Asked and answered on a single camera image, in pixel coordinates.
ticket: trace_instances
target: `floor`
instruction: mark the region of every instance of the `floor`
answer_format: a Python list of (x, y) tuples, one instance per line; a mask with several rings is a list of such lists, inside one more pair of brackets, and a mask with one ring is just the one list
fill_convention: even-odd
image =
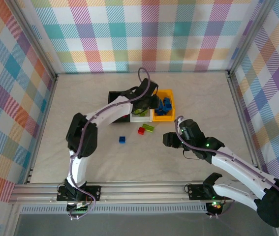
[[(152, 73), (159, 89), (171, 89), (175, 113), (195, 120), (206, 136), (212, 136), (250, 161), (225, 74)], [(44, 130), (31, 182), (62, 182), (68, 173), (69, 152), (65, 140), (72, 117), (104, 105), (108, 92), (139, 84), (136, 73), (60, 75)], [(165, 147), (162, 135), (174, 132), (173, 122), (152, 122), (153, 133), (137, 133), (142, 123), (111, 124), (98, 134), (98, 147), (89, 160), (87, 181), (204, 180), (212, 172), (230, 177), (203, 160), (187, 160), (182, 149)], [(119, 144), (126, 136), (126, 144)], [(195, 157), (192, 152), (187, 157)]]

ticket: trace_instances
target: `purple cable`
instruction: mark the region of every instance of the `purple cable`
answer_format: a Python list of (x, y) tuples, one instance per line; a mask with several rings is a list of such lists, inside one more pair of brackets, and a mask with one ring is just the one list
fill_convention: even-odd
[[(144, 91), (141, 95), (139, 95), (138, 97), (136, 97), (136, 98), (133, 98), (133, 99), (128, 100), (128, 101), (123, 101), (123, 102), (118, 102), (118, 103), (111, 104), (110, 106), (104, 107), (103, 109), (101, 109), (100, 111), (98, 111), (96, 114), (94, 114), (94, 115), (87, 121), (87, 123), (85, 124), (85, 126), (84, 126), (84, 128), (83, 128), (83, 131), (82, 131), (82, 133), (81, 133), (81, 138), (80, 138), (80, 141), (79, 141), (79, 146), (78, 146), (78, 149), (77, 149), (76, 153), (73, 154), (73, 155), (71, 155), (71, 157), (70, 157), (69, 173), (68, 173), (68, 175), (70, 176), (71, 182), (73, 183), (73, 185), (74, 185), (75, 188), (77, 188), (80, 192), (82, 192), (82, 193), (88, 195), (88, 196), (91, 197), (92, 200), (93, 200), (93, 205), (92, 205), (92, 207), (91, 207), (86, 213), (82, 214), (80, 217), (77, 216), (77, 219), (80, 219), (80, 218), (84, 217), (85, 215), (87, 215), (88, 212), (91, 211), (91, 210), (94, 208), (95, 203), (96, 203), (96, 199), (95, 199), (94, 195), (92, 195), (92, 194), (90, 194), (90, 193), (88, 193), (88, 192), (82, 190), (81, 188), (79, 188), (79, 187), (77, 186), (77, 184), (76, 184), (76, 182), (75, 182), (73, 176), (72, 176), (72, 165), (73, 165), (74, 159), (79, 155), (79, 153), (80, 153), (80, 151), (81, 151), (82, 144), (83, 144), (83, 140), (84, 140), (83, 137), (85, 136), (85, 132), (86, 132), (87, 126), (91, 123), (92, 120), (96, 119), (96, 117), (97, 117), (98, 115), (100, 115), (102, 112), (104, 112), (104, 111), (110, 109), (111, 107), (115, 107), (115, 106), (119, 106), (119, 105), (124, 104), (124, 103), (136, 101), (136, 100), (142, 98), (142, 97), (148, 92), (148, 89), (149, 89), (149, 87), (150, 87), (150, 82), (151, 82), (149, 72), (148, 72), (145, 68), (143, 68), (143, 67), (140, 67), (140, 68), (138, 69), (138, 78), (139, 78), (139, 81), (140, 81), (140, 82), (142, 82), (142, 80), (141, 80), (141, 78), (140, 78), (140, 70), (145, 71), (146, 74), (147, 74), (147, 77), (148, 77), (148, 84), (147, 84), (147, 87), (146, 87), (145, 91)], [(73, 219), (72, 214), (71, 214), (71, 211), (69, 212), (69, 216), (71, 217), (71, 219)]]
[[(210, 152), (213, 152), (213, 153), (216, 153), (216, 154), (220, 154), (222, 156), (225, 156), (227, 158), (229, 158), (230, 160), (233, 160), (233, 161), (236, 161), (238, 164), (240, 164), (244, 169), (246, 169), (248, 172), (250, 172), (251, 174), (254, 174), (254, 175), (257, 175), (258, 177), (260, 177), (261, 179), (264, 179), (264, 177), (257, 171), (255, 170), (252, 170), (250, 167), (244, 165), (241, 161), (237, 160), (237, 159), (234, 159), (232, 156), (230, 156), (229, 154), (227, 153), (224, 153), (224, 152), (221, 152), (221, 151), (216, 151), (216, 150), (213, 150), (213, 149), (206, 149), (206, 148), (200, 148), (200, 147), (194, 147), (192, 145), (189, 145), (187, 142), (184, 141), (184, 139), (182, 139), (180, 137), (180, 134), (179, 134), (179, 130), (178, 130), (178, 120), (180, 118), (184, 118), (183, 116), (178, 116), (175, 120), (175, 132), (178, 136), (178, 138), (181, 140), (181, 142), (186, 145), (187, 147), (191, 148), (191, 149), (194, 149), (194, 150), (198, 150), (198, 151), (210, 151)], [(272, 182), (270, 182), (268, 179), (265, 179), (265, 182), (267, 182), (269, 185), (271, 185), (272, 187), (274, 187), (277, 191), (279, 191), (279, 187), (277, 187), (275, 184), (273, 184)]]

